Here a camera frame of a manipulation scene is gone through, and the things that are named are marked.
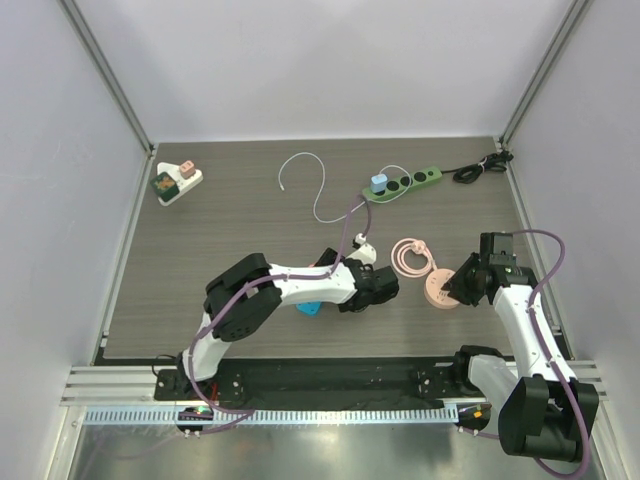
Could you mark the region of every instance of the white cable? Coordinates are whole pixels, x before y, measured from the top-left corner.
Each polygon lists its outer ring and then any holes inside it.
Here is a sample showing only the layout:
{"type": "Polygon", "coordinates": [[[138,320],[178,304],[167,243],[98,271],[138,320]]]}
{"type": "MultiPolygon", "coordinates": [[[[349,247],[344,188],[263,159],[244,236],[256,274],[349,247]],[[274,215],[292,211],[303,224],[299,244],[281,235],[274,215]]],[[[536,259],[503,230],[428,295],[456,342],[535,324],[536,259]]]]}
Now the white cable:
{"type": "MultiPolygon", "coordinates": [[[[340,220],[344,220],[346,218],[346,215],[343,215],[343,216],[341,216],[339,218],[335,218],[333,220],[322,220],[320,217],[318,217],[318,214],[316,213],[318,200],[320,200],[320,195],[322,195],[322,191],[324,190],[324,183],[325,183],[325,179],[326,179],[326,171],[325,171],[325,168],[324,168],[324,162],[320,159],[320,157],[318,157],[314,153],[310,153],[310,152],[299,152],[299,153],[296,153],[292,157],[289,157],[282,164],[282,166],[280,167],[280,170],[278,171],[278,184],[280,185],[280,190],[282,190],[284,192],[284,185],[282,184],[282,180],[281,180],[282,171],[284,170],[284,167],[286,167],[287,164],[291,160],[293,160],[294,158],[299,157],[301,155],[309,155],[309,156],[315,158],[316,160],[318,160],[318,162],[320,162],[320,166],[322,167],[322,183],[320,184],[320,190],[318,190],[318,194],[316,195],[316,199],[313,201],[313,216],[320,223],[336,223],[336,222],[339,222],[340,220]]],[[[404,195],[406,193],[406,191],[409,189],[409,187],[413,184],[413,179],[411,178],[411,175],[409,174],[409,172],[407,172],[404,168],[402,168],[402,167],[400,167],[398,165],[387,165],[386,167],[383,167],[382,170],[380,170],[379,173],[382,173],[382,172],[384,172],[385,170],[387,170],[389,168],[397,168],[398,170],[402,171],[407,177],[409,177],[409,185],[407,185],[405,187],[405,189],[397,197],[393,197],[393,198],[391,198],[389,200],[385,200],[385,201],[369,200],[370,202],[372,202],[372,203],[389,203],[389,202],[393,202],[394,200],[397,200],[402,195],[404,195]]],[[[353,210],[351,210],[351,212],[355,212],[357,209],[359,209],[363,205],[364,205],[364,202],[362,202],[361,204],[357,205],[353,210]]]]}

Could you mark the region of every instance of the black mounting plate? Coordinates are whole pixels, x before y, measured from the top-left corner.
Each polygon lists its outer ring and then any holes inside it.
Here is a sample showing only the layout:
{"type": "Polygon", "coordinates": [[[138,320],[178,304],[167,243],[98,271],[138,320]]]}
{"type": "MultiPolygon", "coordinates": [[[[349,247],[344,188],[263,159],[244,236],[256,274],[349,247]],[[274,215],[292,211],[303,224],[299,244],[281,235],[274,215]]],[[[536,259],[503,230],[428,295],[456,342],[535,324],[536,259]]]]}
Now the black mounting plate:
{"type": "MultiPolygon", "coordinates": [[[[260,410],[418,410],[442,399],[479,397],[456,382],[453,357],[223,359],[202,385],[220,405],[260,410]]],[[[154,398],[194,399],[177,388],[177,370],[160,370],[154,398]]]]}

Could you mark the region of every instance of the green power strip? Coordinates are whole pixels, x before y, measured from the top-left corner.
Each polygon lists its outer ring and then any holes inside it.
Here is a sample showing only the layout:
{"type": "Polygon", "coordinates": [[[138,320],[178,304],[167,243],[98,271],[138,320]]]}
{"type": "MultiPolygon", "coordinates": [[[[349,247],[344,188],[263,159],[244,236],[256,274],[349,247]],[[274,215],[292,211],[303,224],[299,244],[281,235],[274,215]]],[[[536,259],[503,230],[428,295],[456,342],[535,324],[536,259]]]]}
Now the green power strip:
{"type": "Polygon", "coordinates": [[[402,192],[407,190],[407,186],[409,186],[409,191],[406,194],[414,192],[422,187],[435,185],[441,179],[442,172],[440,171],[440,169],[437,167],[429,167],[411,174],[411,179],[404,175],[402,177],[389,180],[387,182],[387,188],[385,188],[382,192],[373,193],[371,191],[371,188],[367,187],[362,190],[362,194],[368,200],[372,200],[373,202],[386,202],[387,200],[396,198],[402,192]]]}

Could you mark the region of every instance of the blue object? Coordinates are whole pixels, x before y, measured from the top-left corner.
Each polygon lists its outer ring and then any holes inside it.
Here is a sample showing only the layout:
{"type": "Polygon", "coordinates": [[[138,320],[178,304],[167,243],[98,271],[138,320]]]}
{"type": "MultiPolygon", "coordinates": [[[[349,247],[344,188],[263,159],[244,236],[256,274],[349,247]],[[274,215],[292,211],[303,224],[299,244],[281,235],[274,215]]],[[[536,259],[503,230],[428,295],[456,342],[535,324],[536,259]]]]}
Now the blue object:
{"type": "Polygon", "coordinates": [[[311,303],[299,303],[296,305],[296,308],[300,310],[305,315],[309,315],[310,317],[315,317],[320,311],[320,307],[322,306],[322,302],[311,302],[311,303]]]}
{"type": "Polygon", "coordinates": [[[371,177],[371,191],[373,193],[384,192],[387,188],[387,176],[384,173],[379,173],[371,177]]]}

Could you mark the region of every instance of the black cable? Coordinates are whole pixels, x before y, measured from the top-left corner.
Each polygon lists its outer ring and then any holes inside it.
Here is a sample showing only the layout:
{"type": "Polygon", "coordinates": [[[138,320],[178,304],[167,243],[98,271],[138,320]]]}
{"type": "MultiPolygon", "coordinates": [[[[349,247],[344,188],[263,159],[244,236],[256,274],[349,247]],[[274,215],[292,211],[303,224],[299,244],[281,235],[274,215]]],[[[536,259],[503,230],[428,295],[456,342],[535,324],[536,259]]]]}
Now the black cable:
{"type": "Polygon", "coordinates": [[[442,173],[453,173],[453,181],[469,185],[475,182],[484,172],[507,171],[507,163],[513,159],[513,155],[507,151],[487,155],[480,162],[453,170],[443,170],[442,173]]]}
{"type": "Polygon", "coordinates": [[[156,355],[156,357],[151,362],[151,373],[153,373],[156,376],[156,378],[158,378],[158,374],[156,373],[156,368],[155,368],[155,363],[154,362],[157,359],[159,359],[160,357],[170,358],[171,360],[174,360],[174,361],[176,359],[175,355],[167,355],[166,353],[161,353],[160,355],[156,355]]]}

